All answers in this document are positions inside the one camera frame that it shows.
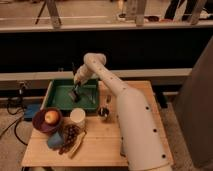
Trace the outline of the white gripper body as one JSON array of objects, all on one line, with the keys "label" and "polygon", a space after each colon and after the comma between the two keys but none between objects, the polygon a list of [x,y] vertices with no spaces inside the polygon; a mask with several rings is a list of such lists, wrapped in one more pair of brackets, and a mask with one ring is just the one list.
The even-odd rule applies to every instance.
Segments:
[{"label": "white gripper body", "polygon": [[74,75],[74,84],[85,84],[90,79],[90,70],[86,65],[82,65],[78,68],[76,74]]}]

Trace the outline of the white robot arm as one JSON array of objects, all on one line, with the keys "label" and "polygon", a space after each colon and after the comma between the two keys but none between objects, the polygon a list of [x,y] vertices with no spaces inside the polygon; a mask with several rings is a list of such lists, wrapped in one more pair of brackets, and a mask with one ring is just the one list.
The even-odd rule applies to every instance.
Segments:
[{"label": "white robot arm", "polygon": [[116,97],[123,148],[130,171],[172,171],[145,95],[106,67],[102,53],[86,53],[74,83],[85,84],[96,74]]}]

